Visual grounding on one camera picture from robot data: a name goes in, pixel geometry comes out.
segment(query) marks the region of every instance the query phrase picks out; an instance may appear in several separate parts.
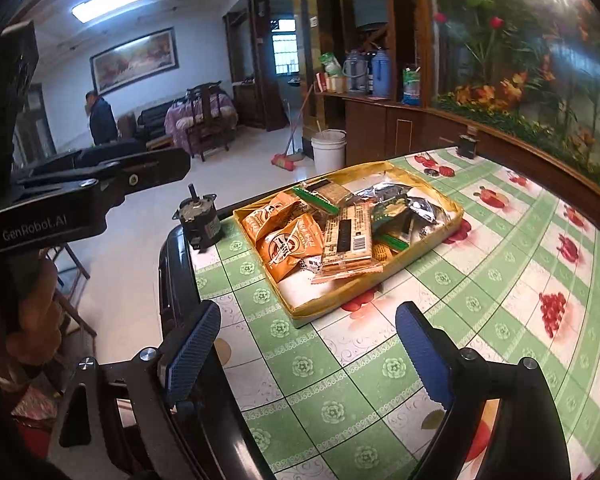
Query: green checkered tablecloth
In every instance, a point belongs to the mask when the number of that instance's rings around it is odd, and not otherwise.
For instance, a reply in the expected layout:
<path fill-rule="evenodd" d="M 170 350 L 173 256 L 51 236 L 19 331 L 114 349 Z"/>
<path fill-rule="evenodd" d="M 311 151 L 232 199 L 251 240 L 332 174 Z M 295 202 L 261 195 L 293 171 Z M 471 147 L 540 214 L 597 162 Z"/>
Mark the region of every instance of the green checkered tablecloth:
<path fill-rule="evenodd" d="M 412 300 L 459 347 L 540 363 L 573 479 L 584 478 L 600 463 L 600 232 L 494 162 L 452 148 L 429 155 L 455 176 L 426 175 L 413 155 L 391 162 L 461 203 L 471 230 L 386 280 L 358 310 L 294 328 L 233 219 L 216 247 L 192 252 L 202 298 L 222 311 L 224 371 L 251 433 L 279 479 L 405 478 L 442 417 L 395 333 L 396 308 Z M 559 292 L 566 310 L 549 338 L 539 295 Z M 478 460 L 460 478 L 474 478 Z"/>

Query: mop handle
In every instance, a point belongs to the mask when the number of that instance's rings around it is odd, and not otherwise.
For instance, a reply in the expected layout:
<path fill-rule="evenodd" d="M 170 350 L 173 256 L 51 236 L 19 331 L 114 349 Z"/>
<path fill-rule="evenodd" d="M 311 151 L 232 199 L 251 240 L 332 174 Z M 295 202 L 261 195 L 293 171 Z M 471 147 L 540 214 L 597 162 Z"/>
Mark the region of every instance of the mop handle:
<path fill-rule="evenodd" d="M 309 101 L 309 96 L 311 95 L 311 92 L 314 91 L 314 84 L 311 85 L 311 87 L 309 88 L 309 91 L 306 93 L 306 96 L 304 97 L 304 101 L 302 102 L 302 106 L 300 107 L 300 111 L 298 112 L 298 116 L 296 117 L 296 122 L 292 124 L 292 128 L 291 128 L 291 135 L 289 135 L 289 140 L 288 143 L 286 144 L 286 148 L 285 148 L 285 155 L 286 152 L 289 151 L 289 146 L 291 146 L 291 140 L 294 138 L 294 133 L 296 132 L 296 128 L 298 128 L 298 123 L 300 122 L 300 117 L 302 116 L 302 111 L 304 110 L 304 107 L 306 106 L 307 102 Z"/>

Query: window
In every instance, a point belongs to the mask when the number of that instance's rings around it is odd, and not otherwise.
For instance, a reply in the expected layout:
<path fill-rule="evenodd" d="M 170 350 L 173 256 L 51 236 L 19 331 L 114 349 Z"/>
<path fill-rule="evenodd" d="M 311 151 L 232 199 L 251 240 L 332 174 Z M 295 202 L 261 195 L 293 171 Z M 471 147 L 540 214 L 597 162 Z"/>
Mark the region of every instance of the window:
<path fill-rule="evenodd" d="M 276 60 L 276 74 L 297 73 L 298 44 L 296 43 L 296 20 L 272 20 L 273 53 Z"/>

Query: cardboard box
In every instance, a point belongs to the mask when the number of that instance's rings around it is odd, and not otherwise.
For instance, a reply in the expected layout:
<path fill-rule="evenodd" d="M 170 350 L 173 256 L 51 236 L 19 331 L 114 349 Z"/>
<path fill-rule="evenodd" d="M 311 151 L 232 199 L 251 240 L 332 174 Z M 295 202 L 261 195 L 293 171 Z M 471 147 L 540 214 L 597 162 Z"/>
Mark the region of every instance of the cardboard box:
<path fill-rule="evenodd" d="M 337 184 L 341 184 L 344 186 L 350 182 L 357 181 L 366 177 L 371 177 L 375 174 L 380 173 L 387 174 L 387 176 L 395 182 L 399 182 L 401 184 L 406 184 L 407 186 L 417 188 L 421 193 L 424 193 L 424 195 L 438 202 L 447 212 L 453 213 L 455 214 L 455 216 L 447 224 L 440 227 L 432 234 L 428 235 L 426 238 L 423 238 L 422 240 L 411 244 L 410 247 L 408 247 L 401 253 L 396 254 L 391 260 L 387 261 L 384 264 L 384 270 L 382 272 L 373 272 L 365 274 L 358 278 L 351 278 L 349 280 L 336 280 L 334 282 L 330 282 L 330 284 L 327 287 L 321 289 L 324 291 L 324 293 L 321 293 L 320 297 L 313 298 L 302 304 L 291 304 L 284 298 L 284 296 L 280 292 L 279 285 L 284 283 L 285 280 L 287 280 L 287 278 L 285 278 L 280 284 L 276 283 L 275 280 L 273 280 L 271 275 L 265 269 L 267 279 L 269 280 L 271 288 L 275 291 L 276 295 L 278 296 L 278 301 L 280 302 L 280 305 L 282 305 L 282 307 L 286 310 L 286 313 L 288 314 L 293 325 L 296 328 L 329 313 L 331 310 L 334 310 L 342 304 L 347 303 L 347 301 L 352 300 L 353 298 L 362 294 L 366 290 L 369 290 L 371 287 L 383 282 L 388 277 L 393 276 L 396 272 L 399 272 L 404 267 L 417 260 L 419 257 L 428 253 L 437 245 L 441 244 L 443 240 L 451 236 L 460 227 L 462 215 L 464 214 L 464 209 L 461 205 L 459 205 L 456 202 L 453 202 L 451 199 L 444 196 L 438 190 L 431 187 L 425 180 L 420 178 L 417 174 L 409 173 L 408 171 L 402 170 L 401 168 L 394 166 L 390 162 L 368 162 L 366 164 L 359 164 L 357 166 L 345 168 L 344 170 L 338 170 L 327 175 L 321 175 L 320 177 L 312 178 L 308 182 L 316 182 L 321 178 L 327 177 L 328 179 L 333 180 Z M 291 191 L 291 186 L 289 186 L 287 191 L 290 194 L 293 194 Z M 244 237 L 247 238 L 247 240 L 250 240 L 250 238 L 248 237 L 247 233 L 242 227 L 242 220 L 252 211 L 261 208 L 264 205 L 267 205 L 267 203 L 269 203 L 274 196 L 275 194 L 272 194 L 270 196 L 267 196 L 266 198 L 263 198 L 262 200 L 259 200 L 258 202 L 254 202 L 253 204 L 250 204 L 246 207 L 234 211 L 234 218 L 238 222 L 238 225 L 240 226 L 240 229 L 242 230 Z"/>

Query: blue gripper pad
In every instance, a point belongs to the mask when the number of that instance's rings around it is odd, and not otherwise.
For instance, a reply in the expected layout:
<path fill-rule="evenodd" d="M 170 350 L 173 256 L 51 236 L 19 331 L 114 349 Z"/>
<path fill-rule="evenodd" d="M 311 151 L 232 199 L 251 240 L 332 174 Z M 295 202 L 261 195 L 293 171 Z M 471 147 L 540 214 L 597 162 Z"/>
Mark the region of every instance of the blue gripper pad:
<path fill-rule="evenodd" d="M 453 402 L 453 395 L 449 389 L 449 368 L 418 320 L 410 312 L 409 303 L 403 303 L 398 307 L 395 313 L 395 329 L 429 397 L 448 410 Z M 433 330 L 424 316 L 422 319 Z"/>
<path fill-rule="evenodd" d="M 164 400 L 168 406 L 186 399 L 220 330 L 220 308 L 210 302 L 196 327 L 167 367 Z"/>

